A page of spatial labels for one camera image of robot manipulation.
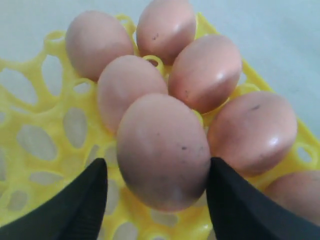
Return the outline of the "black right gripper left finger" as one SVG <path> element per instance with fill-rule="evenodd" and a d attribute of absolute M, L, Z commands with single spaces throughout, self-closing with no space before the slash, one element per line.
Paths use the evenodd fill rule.
<path fill-rule="evenodd" d="M 107 203 L 107 165 L 95 159 L 53 198 L 2 226 L 2 240 L 96 240 Z"/>

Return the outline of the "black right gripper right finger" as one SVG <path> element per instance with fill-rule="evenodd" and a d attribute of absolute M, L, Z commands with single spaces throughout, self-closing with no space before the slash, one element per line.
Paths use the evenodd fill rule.
<path fill-rule="evenodd" d="M 218 240 L 318 240 L 319 226 L 284 209 L 223 159 L 210 160 L 206 198 Z"/>

